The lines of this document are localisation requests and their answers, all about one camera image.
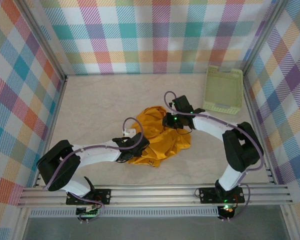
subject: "plaid wallpaper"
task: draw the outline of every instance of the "plaid wallpaper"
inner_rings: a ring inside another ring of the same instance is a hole
[[[0,0],[0,240],[34,178],[61,85],[13,0]]]
[[[281,184],[300,219],[300,0],[289,1],[246,83]]]
[[[27,0],[76,75],[243,68],[277,1]]]

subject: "black mounting plate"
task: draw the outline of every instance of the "black mounting plate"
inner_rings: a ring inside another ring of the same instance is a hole
[[[104,205],[109,205],[111,199],[111,189],[94,189],[93,196],[89,197],[89,199],[101,201]],[[94,203],[89,201],[82,201],[76,198],[75,196],[73,196],[70,192],[68,192],[66,194],[65,204],[66,205],[93,205]]]
[[[245,202],[244,192],[241,187],[234,188],[223,201],[218,198],[215,187],[201,187],[198,190],[200,203],[202,204],[243,204]]]

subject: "plastic basket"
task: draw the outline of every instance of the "plastic basket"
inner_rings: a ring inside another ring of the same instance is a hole
[[[240,69],[221,71],[218,66],[208,66],[203,109],[237,114],[242,108],[243,95],[243,73]]]

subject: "crumpled cloth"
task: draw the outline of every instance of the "crumpled cloth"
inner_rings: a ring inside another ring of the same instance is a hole
[[[147,164],[159,167],[161,161],[176,155],[181,149],[191,146],[191,135],[185,129],[172,129],[162,126],[162,119],[166,110],[162,106],[146,108],[136,118],[143,127],[144,136],[149,140],[149,146],[142,152],[142,156],[134,157],[131,164]],[[136,132],[141,131],[138,123],[131,126]]]

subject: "floor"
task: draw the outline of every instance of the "floor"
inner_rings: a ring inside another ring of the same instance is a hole
[[[204,86],[205,74],[70,76],[51,147],[63,139],[84,145],[121,137],[123,121],[147,107],[163,106],[168,90],[177,96],[186,95],[194,108],[202,108]],[[237,115],[210,113],[233,123],[251,122],[243,106]],[[95,185],[214,183],[228,164],[223,143],[202,131],[193,131],[191,137],[189,149],[159,167],[102,162],[82,167],[77,173],[89,177]],[[243,182],[267,183],[266,170],[248,174]]]

